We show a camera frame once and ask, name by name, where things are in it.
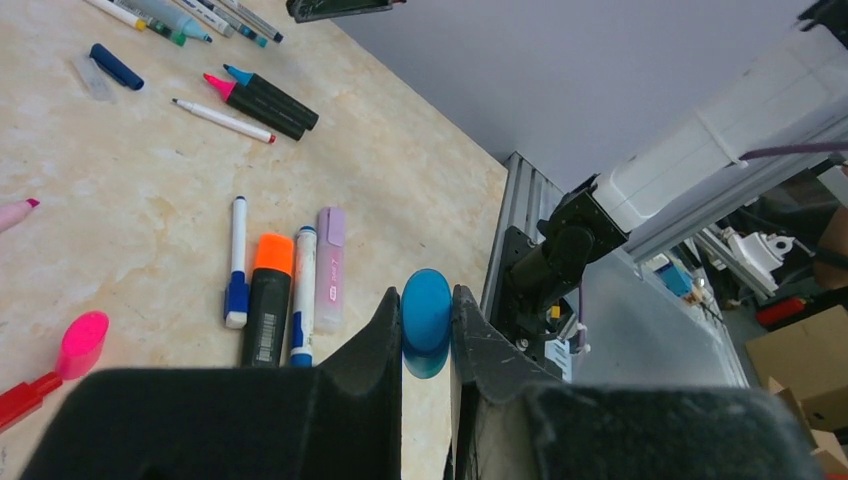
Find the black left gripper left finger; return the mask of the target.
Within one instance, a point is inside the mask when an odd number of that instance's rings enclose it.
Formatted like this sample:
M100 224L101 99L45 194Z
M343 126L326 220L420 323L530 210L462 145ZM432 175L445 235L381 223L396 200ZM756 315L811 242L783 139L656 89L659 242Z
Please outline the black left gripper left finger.
M397 479L400 298L314 367L109 369L66 397L26 479Z

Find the grey capped white marker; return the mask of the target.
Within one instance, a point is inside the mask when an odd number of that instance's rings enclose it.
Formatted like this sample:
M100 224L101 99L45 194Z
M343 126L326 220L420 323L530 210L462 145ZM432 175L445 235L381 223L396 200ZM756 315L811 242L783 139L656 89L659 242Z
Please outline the grey capped white marker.
M231 38L235 33L233 27L223 20L221 17L212 12L208 7L195 0L176 0L176 3L182 8L192 13L207 26L211 27L218 34Z

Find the blue capped black highlighter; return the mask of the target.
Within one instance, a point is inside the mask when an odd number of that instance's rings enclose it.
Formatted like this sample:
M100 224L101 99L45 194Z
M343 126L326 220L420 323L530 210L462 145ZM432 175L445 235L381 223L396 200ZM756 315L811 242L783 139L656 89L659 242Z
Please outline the blue capped black highlighter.
M319 121L319 115L279 87L255 72L248 72L229 64L223 69L240 85L266 100L279 113L294 121L305 130L312 131Z

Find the pink capped black highlighter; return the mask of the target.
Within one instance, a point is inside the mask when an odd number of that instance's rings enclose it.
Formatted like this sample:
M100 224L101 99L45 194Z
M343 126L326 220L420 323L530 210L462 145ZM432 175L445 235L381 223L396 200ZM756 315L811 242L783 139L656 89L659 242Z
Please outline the pink capped black highlighter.
M219 79L208 73L203 73L202 76L226 105L294 141L302 139L305 133L304 127L280 113L268 101L249 92L245 86Z

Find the red capped white marker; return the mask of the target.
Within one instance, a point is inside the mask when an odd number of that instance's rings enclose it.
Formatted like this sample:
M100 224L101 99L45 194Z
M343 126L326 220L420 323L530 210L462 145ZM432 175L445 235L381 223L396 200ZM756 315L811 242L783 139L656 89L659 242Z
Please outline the red capped white marker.
M277 137L273 133L251 125L245 121L210 109L206 106L177 98L172 98L171 102L192 115L211 121L219 126L225 127L260 142L266 144L274 144L276 142Z

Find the light blue correction tape pen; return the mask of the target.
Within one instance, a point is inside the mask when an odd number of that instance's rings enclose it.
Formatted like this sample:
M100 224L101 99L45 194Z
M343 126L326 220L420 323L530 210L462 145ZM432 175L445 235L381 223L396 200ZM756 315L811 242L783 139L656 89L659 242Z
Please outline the light blue correction tape pen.
M135 0L132 1L135 8L162 21L174 31L183 33L185 36L211 43L209 34L192 18L185 10L175 6L170 1L162 0Z

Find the green gel pen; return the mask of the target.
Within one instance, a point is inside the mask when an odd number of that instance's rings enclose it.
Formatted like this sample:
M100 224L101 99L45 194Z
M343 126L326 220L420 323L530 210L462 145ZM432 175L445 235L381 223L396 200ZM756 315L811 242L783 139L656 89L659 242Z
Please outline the green gel pen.
M146 28L148 30L154 31L158 35L160 35L164 38L167 38L169 41L176 44L177 46L183 47L185 45L185 43L186 43L185 35L181 32L175 32L173 29L168 27L161 20L146 14L145 12L143 12L140 9L134 8L127 1L112 0L112 3L119 6L120 8L124 9L125 11L128 11L128 12L136 15L138 18L143 20L146 23Z

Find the orange capped black highlighter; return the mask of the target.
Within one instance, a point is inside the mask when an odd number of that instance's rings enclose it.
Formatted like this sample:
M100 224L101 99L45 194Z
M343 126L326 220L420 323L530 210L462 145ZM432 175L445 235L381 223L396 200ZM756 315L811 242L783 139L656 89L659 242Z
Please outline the orange capped black highlighter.
M240 367L280 366L293 268L293 240L276 233L263 234L259 239L251 277Z

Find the small blue capped marker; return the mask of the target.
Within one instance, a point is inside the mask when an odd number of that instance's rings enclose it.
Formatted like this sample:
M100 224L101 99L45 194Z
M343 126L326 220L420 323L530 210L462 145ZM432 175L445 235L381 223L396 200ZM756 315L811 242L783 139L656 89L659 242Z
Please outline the small blue capped marker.
M230 277L225 289L224 325L242 329L247 323L249 285L246 270L247 200L237 196L232 203Z

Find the yellow capped white pen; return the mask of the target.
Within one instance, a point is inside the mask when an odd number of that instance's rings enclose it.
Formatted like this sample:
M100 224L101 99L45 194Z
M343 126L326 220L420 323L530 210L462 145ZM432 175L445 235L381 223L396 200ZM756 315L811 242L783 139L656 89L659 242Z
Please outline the yellow capped white pen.
M144 31L147 28L147 23L143 19L109 0L85 0L85 2L136 30Z

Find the clear teal pen cap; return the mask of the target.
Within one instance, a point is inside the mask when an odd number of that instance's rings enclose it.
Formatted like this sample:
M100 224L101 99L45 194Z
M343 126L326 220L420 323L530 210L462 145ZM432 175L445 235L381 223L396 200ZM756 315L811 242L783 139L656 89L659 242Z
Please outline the clear teal pen cap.
M71 59L71 65L77 72L89 95L96 101L115 103L116 96L97 64L88 56L78 55Z

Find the pink highlighter cap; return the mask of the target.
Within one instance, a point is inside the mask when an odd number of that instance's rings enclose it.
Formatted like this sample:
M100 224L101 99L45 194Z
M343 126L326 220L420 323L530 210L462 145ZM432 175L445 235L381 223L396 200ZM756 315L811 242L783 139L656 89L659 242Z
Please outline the pink highlighter cap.
M89 311L75 319L60 342L55 372L63 381L86 375L98 362L109 331L110 319L102 311Z

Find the red marker cap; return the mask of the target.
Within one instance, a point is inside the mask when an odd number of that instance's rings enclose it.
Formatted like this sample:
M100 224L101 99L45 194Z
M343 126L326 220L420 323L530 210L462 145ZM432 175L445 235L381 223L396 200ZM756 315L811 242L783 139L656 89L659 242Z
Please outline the red marker cap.
M12 428L38 410L45 398L63 385L56 372L49 372L32 382L21 382L1 394L1 432Z

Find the pink correction tape pen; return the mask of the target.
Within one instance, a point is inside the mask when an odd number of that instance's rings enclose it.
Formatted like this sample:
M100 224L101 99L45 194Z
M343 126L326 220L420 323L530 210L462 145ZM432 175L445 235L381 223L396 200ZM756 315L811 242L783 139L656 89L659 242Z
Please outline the pink correction tape pen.
M3 233L20 224L39 205L40 201L35 198L3 204L1 206L0 232Z

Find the teal gel pen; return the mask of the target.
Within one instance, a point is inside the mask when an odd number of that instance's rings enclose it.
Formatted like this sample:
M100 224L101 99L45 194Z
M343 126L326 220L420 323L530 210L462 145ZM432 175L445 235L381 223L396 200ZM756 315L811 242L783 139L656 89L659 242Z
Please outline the teal gel pen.
M210 11L212 11L215 15L224 20L227 24L229 24L234 30L236 30L242 36L248 38L249 40L256 43L260 48L265 48L267 45L267 39L258 34L252 28L250 28L247 24L243 23L236 16L231 14L226 8L221 5L215 4L213 1L209 0L199 0L199 3L204 5Z

